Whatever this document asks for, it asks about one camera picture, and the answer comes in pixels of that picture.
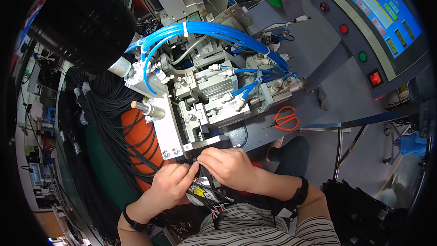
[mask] blue touchscreen display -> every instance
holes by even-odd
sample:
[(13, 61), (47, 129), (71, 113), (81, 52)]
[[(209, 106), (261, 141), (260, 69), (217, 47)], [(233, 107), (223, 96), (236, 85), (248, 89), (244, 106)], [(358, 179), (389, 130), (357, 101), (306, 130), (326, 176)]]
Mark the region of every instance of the blue touchscreen display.
[(402, 0), (352, 0), (379, 31), (394, 58), (422, 33)]

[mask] person's left hand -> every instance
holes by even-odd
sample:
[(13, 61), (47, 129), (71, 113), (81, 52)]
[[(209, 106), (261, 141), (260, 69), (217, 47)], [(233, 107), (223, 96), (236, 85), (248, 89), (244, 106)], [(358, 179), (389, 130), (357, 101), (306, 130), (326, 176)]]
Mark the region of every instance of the person's left hand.
[(156, 172), (152, 187), (146, 193), (153, 197), (159, 210), (171, 209), (185, 198), (198, 170), (198, 162), (191, 167), (187, 163), (167, 164)]

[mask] red power switch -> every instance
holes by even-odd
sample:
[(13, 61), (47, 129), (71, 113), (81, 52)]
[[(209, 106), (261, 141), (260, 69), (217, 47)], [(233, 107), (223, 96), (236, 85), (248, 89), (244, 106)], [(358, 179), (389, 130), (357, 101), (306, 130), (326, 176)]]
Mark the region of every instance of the red power switch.
[(348, 28), (346, 25), (342, 24), (342, 25), (340, 26), (340, 31), (341, 31), (342, 33), (346, 34), (346, 33), (349, 33), (349, 28)]
[(368, 74), (367, 77), (370, 80), (370, 84), (372, 85), (372, 88), (381, 85), (383, 83), (378, 70), (374, 70), (372, 73)]

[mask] shoe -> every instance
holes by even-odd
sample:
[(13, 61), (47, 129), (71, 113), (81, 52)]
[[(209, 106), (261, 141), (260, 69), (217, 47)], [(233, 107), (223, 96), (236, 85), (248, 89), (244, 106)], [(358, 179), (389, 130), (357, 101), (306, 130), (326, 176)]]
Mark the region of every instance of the shoe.
[(284, 137), (280, 137), (279, 139), (274, 140), (273, 142), (270, 143), (270, 147), (267, 150), (267, 154), (266, 154), (266, 161), (270, 162), (270, 160), (269, 160), (269, 151), (270, 151), (270, 149), (272, 147), (281, 148), (283, 141), (284, 141)]

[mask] yellow warning label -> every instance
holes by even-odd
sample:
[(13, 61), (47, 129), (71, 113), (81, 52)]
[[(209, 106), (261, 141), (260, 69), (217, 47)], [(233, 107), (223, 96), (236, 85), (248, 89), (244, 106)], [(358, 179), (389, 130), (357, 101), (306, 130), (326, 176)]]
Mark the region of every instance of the yellow warning label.
[(205, 190), (203, 190), (202, 188), (197, 187), (197, 186), (194, 187), (194, 194), (201, 196), (201, 197), (205, 197), (204, 193), (205, 193)]

